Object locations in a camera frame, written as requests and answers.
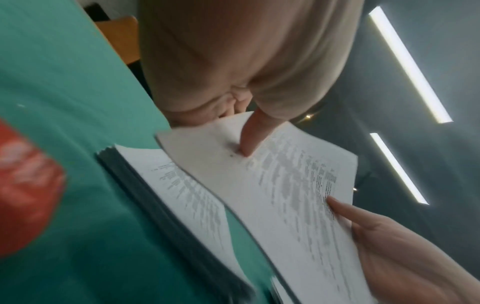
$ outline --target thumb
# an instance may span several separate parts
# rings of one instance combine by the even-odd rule
[[[260,108],[257,108],[241,130],[240,151],[242,154],[250,156],[257,146],[283,122],[285,120],[271,117]]]

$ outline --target red object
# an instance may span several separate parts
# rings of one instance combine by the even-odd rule
[[[40,235],[64,186],[62,167],[0,121],[0,256]]]

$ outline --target person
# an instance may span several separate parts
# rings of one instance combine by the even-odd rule
[[[257,109],[240,150],[317,103],[345,65],[363,0],[140,0],[142,68],[174,126]],[[366,280],[386,303],[479,303],[480,283],[391,219],[328,199],[352,221]]]
[[[327,203],[351,221],[358,256],[372,294],[382,303],[480,303],[480,282],[437,246],[394,220]]]

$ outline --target green surface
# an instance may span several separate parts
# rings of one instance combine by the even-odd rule
[[[0,261],[0,302],[215,302],[95,160],[94,152],[113,143],[155,148],[154,131],[168,124],[80,7],[3,0],[0,43],[1,119],[68,175],[48,229]],[[270,268],[228,219],[238,260],[262,291]]]

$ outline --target light fixture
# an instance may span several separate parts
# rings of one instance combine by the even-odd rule
[[[398,176],[400,177],[402,182],[405,184],[405,186],[410,190],[410,192],[415,197],[417,202],[419,202],[420,204],[428,205],[427,201],[424,199],[424,197],[422,196],[420,191],[417,189],[417,187],[414,185],[412,180],[409,178],[409,176],[407,175],[405,170],[402,168],[402,166],[400,166],[399,162],[394,157],[394,155],[390,152],[390,149],[381,139],[380,135],[378,135],[377,133],[370,133],[370,136],[373,138],[376,145],[380,148],[380,150],[385,155],[390,165],[393,167],[393,169],[398,174]]]
[[[381,7],[376,7],[369,15],[436,121],[439,124],[452,122],[452,118],[420,71]]]

